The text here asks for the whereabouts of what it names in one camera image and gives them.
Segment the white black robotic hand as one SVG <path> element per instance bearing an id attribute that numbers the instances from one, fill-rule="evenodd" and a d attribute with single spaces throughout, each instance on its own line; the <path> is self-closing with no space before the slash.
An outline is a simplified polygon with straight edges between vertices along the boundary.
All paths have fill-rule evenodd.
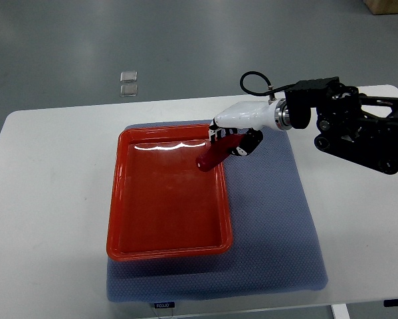
<path id="1" fill-rule="evenodd" d="M 289 130 L 291 128 L 287 103 L 284 98 L 270 102 L 237 102 L 216 115 L 209 125 L 212 144 L 244 130 L 237 146 L 229 146 L 228 153 L 248 156 L 263 139 L 261 130 Z"/>

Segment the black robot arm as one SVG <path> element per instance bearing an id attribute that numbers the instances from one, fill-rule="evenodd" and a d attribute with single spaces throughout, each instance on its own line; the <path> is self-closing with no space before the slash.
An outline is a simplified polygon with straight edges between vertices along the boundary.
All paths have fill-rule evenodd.
<path id="1" fill-rule="evenodd" d="M 367 96 L 338 77 L 284 88 L 290 124 L 304 129 L 316 109 L 321 152 L 393 175 L 398 172 L 398 98 Z"/>

